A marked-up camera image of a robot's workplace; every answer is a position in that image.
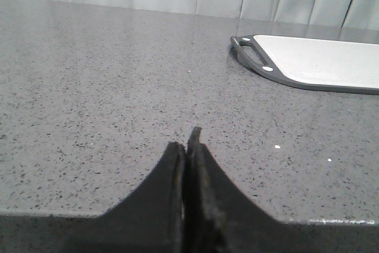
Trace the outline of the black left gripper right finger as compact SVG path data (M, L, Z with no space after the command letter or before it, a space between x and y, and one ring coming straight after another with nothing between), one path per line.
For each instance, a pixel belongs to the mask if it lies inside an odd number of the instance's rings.
M193 128L184 172L187 252L378 252L378 225L281 222L247 198Z

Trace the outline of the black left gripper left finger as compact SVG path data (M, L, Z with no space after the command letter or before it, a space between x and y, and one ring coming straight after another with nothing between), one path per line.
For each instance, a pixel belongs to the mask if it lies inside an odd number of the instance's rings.
M1 216L1 252L180 252L185 150L169 143L123 201L97 217Z

